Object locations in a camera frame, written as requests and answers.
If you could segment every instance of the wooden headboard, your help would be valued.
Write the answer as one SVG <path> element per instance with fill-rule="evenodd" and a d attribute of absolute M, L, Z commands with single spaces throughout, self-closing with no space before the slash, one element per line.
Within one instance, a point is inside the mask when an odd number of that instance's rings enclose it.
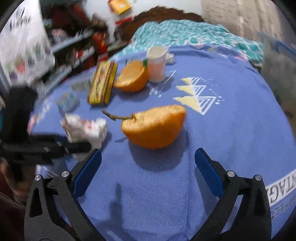
<path fill-rule="evenodd" d="M 119 27 L 118 30 L 121 33 L 121 39 L 123 41 L 130 41 L 134 33 L 139 27 L 144 23 L 150 21 L 162 22 L 169 19 L 182 20 L 187 19 L 195 22 L 203 22 L 203 18 L 195 13 L 184 13 L 182 10 L 177 10 L 175 8 L 166 7 L 155 7 L 147 12 L 142 12 L 134 18 L 131 22 L 124 22 Z"/>

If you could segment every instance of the white wall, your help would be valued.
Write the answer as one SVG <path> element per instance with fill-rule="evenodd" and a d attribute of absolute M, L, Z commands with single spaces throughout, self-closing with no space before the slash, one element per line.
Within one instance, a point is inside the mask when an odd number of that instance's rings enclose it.
<path fill-rule="evenodd" d="M 136 16 L 156 6 L 173 7 L 184 10 L 185 12 L 202 15 L 201 0 L 134 0 L 132 2 L 132 15 Z M 107 0 L 86 0 L 84 9 L 90 18 L 96 12 L 101 18 L 107 21 L 110 38 L 113 38 L 115 21 L 118 20 L 118 17 L 110 12 Z"/>

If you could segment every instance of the small wrapper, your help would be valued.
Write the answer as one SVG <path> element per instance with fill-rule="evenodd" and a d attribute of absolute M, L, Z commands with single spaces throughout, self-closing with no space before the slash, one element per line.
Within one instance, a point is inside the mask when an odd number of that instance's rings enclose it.
<path fill-rule="evenodd" d="M 91 86 L 92 80 L 84 80 L 71 84 L 73 91 L 88 91 Z"/>
<path fill-rule="evenodd" d="M 127 0 L 111 0 L 109 1 L 109 4 L 117 15 L 120 15 L 131 8 L 131 5 Z"/>
<path fill-rule="evenodd" d="M 90 104 L 109 104 L 117 67 L 117 64 L 112 61 L 98 63 L 89 89 L 88 102 Z"/>
<path fill-rule="evenodd" d="M 73 112 L 80 105 L 80 100 L 72 93 L 63 94 L 57 101 L 59 112 L 64 115 L 65 113 Z"/>

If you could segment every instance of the teal patterned fabric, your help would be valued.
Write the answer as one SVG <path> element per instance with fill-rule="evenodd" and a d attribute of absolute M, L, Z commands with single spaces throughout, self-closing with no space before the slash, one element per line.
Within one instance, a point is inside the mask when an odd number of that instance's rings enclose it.
<path fill-rule="evenodd" d="M 197 23 L 190 20 L 145 23 L 135 32 L 132 43 L 114 55 L 113 59 L 135 52 L 147 51 L 155 45 L 169 47 L 197 43 L 231 47 L 239 51 L 249 61 L 263 61 L 263 43 L 236 36 L 222 25 Z"/>

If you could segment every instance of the plastic bag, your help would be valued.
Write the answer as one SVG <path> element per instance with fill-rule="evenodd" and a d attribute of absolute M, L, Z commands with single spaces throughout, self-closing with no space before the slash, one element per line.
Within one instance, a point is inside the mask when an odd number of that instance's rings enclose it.
<path fill-rule="evenodd" d="M 54 67 L 39 0 L 23 1 L 4 26 L 0 63 L 10 85 L 30 84 Z"/>

